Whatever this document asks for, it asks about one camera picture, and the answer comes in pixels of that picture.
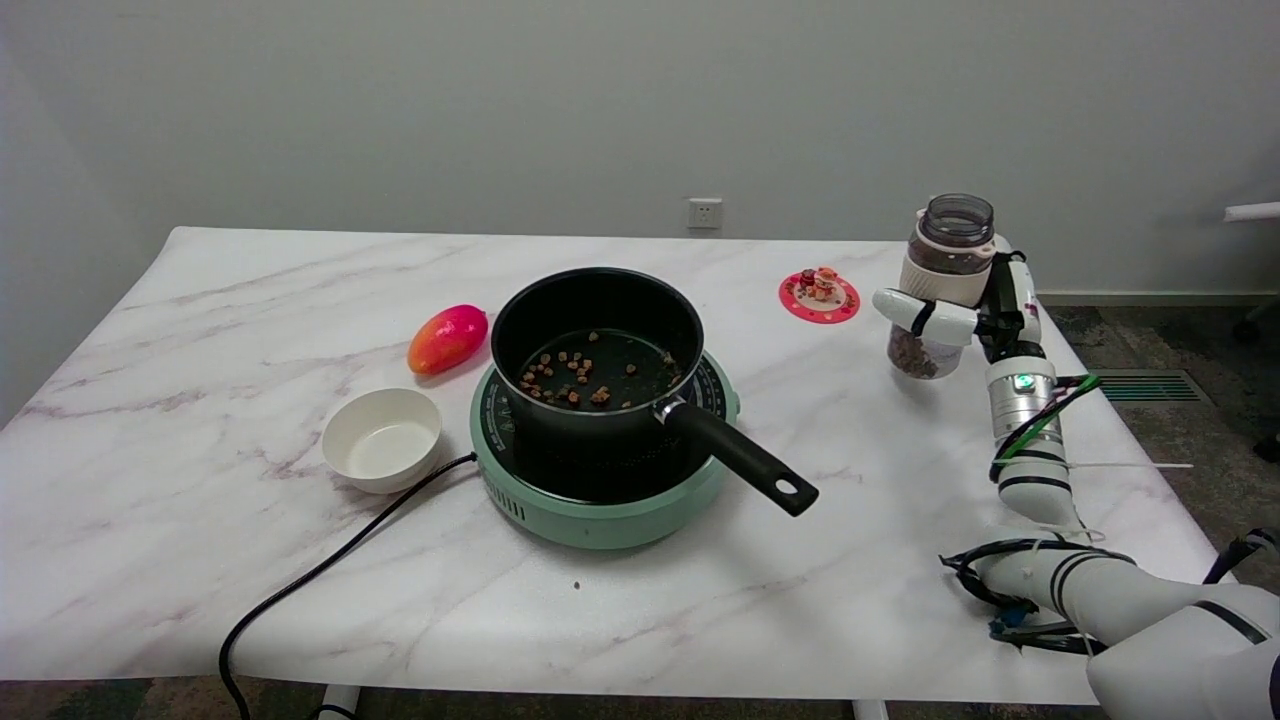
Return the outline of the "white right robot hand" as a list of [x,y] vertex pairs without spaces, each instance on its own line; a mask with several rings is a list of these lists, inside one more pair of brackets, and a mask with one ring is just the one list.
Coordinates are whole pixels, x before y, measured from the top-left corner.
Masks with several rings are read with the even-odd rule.
[[947,375],[951,359],[978,342],[987,363],[1043,357],[1041,306],[1024,252],[1001,234],[977,252],[991,260],[972,275],[946,275],[904,260],[899,287],[877,290],[872,306],[920,346],[919,356]]

